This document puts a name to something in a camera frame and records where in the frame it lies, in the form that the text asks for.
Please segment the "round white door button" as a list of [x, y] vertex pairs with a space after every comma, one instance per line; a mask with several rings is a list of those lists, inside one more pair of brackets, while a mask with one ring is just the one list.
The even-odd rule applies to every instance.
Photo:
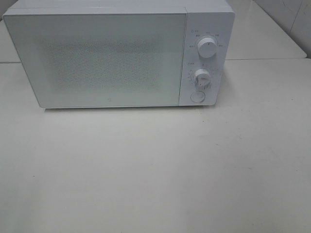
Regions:
[[200, 103], [205, 100], [205, 93], [202, 91], [193, 92], [190, 96], [192, 102]]

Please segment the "upper white power knob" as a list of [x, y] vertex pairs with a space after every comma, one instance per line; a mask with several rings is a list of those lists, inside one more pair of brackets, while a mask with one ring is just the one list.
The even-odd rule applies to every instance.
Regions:
[[214, 37], [205, 36], [198, 41], [197, 49], [202, 58], [210, 58], [217, 51], [217, 41]]

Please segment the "white microwave oven body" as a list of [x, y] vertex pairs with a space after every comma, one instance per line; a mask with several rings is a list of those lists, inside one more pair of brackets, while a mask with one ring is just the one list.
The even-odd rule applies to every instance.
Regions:
[[[186, 16], [179, 103], [170, 106], [214, 105], [235, 18], [234, 11], [224, 0], [19, 0], [8, 8], [2, 18], [28, 15], [154, 14]], [[217, 51], [210, 58], [202, 58], [197, 49], [198, 41], [205, 36], [214, 37], [217, 41]], [[209, 85], [199, 87], [195, 84], [193, 75], [199, 69], [206, 69], [210, 73]], [[191, 101], [190, 96], [196, 91], [205, 93], [203, 102]]]

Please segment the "white timer knob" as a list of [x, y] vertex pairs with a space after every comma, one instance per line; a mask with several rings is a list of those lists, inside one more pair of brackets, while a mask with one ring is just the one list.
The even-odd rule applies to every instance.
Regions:
[[206, 69], [199, 69], [193, 75], [195, 84], [199, 87], [207, 86], [211, 82], [211, 75]]

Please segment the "white microwave door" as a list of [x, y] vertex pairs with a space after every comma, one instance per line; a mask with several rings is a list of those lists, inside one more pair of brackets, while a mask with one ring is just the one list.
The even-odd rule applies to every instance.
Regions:
[[43, 108], [179, 103], [185, 14], [4, 20]]

